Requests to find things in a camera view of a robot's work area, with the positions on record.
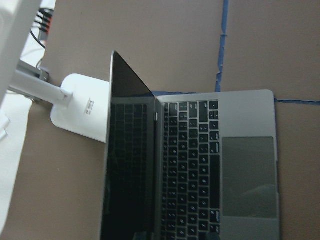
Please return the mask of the blue tape line lengthwise centre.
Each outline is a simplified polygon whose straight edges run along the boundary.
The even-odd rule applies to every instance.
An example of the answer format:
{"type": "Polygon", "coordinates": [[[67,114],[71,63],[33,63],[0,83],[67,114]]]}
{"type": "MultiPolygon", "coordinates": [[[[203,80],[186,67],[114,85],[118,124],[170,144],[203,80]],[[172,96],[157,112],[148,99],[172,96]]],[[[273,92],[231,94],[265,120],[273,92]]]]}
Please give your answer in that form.
{"type": "Polygon", "coordinates": [[[221,35],[219,40],[219,52],[218,52],[218,59],[217,59],[217,67],[218,72],[216,74],[216,81],[215,81],[215,92],[221,92],[221,83],[223,80],[223,68],[224,68],[224,57],[225,57],[225,45],[227,39],[227,26],[228,26],[228,14],[229,14],[229,1],[223,1],[223,8],[222,8],[222,19],[221,19],[221,35]]]}

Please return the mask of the blue tape line crosswise far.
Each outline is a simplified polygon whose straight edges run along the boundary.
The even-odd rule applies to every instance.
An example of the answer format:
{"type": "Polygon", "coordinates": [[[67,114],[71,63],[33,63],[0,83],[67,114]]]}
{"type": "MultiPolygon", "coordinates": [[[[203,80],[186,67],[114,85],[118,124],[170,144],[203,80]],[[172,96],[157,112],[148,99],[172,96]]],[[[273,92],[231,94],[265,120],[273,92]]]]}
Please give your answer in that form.
{"type": "Polygon", "coordinates": [[[274,98],[276,103],[284,103],[284,104],[298,104],[298,105],[311,105],[311,106],[319,106],[319,101],[314,100],[299,100],[299,99],[277,99],[274,98]]]}

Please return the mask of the grey laptop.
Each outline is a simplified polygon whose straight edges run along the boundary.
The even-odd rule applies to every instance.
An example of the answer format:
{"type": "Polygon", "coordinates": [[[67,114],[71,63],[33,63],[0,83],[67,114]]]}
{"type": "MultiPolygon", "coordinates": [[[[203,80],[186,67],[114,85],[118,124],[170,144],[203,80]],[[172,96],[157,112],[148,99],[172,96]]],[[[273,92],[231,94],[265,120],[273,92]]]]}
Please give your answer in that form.
{"type": "Polygon", "coordinates": [[[278,240],[270,90],[155,95],[113,52],[103,240],[278,240]]]}

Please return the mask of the grey metal mounting bracket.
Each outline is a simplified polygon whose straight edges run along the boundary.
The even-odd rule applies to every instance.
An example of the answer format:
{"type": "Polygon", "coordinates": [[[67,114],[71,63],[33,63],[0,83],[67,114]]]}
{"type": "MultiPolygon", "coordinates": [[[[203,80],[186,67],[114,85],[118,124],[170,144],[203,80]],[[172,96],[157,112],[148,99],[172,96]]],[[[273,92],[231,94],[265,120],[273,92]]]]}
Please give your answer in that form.
{"type": "MultiPolygon", "coordinates": [[[[49,78],[49,74],[46,71],[43,71],[41,69],[38,69],[22,60],[20,60],[17,64],[16,69],[24,74],[26,74],[28,77],[35,77],[38,80],[47,82],[49,78]]],[[[36,97],[34,94],[29,94],[25,92],[24,90],[19,90],[16,87],[11,87],[14,92],[24,95],[26,98],[31,99],[34,102],[40,102],[42,101],[40,98],[36,97]]]]}

